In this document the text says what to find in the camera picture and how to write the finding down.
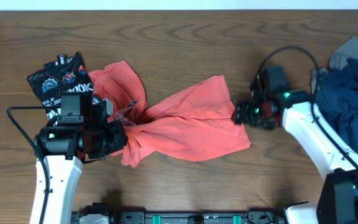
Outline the red soccer t-shirt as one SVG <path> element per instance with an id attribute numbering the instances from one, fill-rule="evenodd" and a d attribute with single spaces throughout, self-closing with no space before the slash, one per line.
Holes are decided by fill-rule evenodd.
<path id="1" fill-rule="evenodd" d="M 117 151 L 125 166 L 136 167 L 153 152 L 187 161 L 206 161 L 247 149 L 251 141 L 234 124 L 234 103 L 224 75 L 212 76 L 147 106 L 140 77 L 125 61 L 89 73 L 93 93 L 113 103 L 110 121 L 120 122 L 128 137 Z"/>

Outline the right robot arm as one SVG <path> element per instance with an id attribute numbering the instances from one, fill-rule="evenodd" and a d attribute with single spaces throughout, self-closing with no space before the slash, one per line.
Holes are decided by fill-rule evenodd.
<path id="1" fill-rule="evenodd" d="M 252 101 L 237 103 L 234 122 L 264 130 L 281 126 L 324 180 L 318 202 L 289 205 L 274 216 L 274 223 L 358 223 L 358 153 L 312 104 L 311 94 L 292 90 L 280 66 L 257 72 L 249 91 Z"/>

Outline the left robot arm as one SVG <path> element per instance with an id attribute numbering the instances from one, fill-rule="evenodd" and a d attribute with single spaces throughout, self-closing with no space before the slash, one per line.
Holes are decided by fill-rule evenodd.
<path id="1" fill-rule="evenodd" d="M 113 115 L 108 99 L 66 92 L 59 109 L 34 140 L 40 158 L 31 223 L 69 223 L 83 166 L 105 160 L 128 141 L 122 124 L 108 120 Z"/>

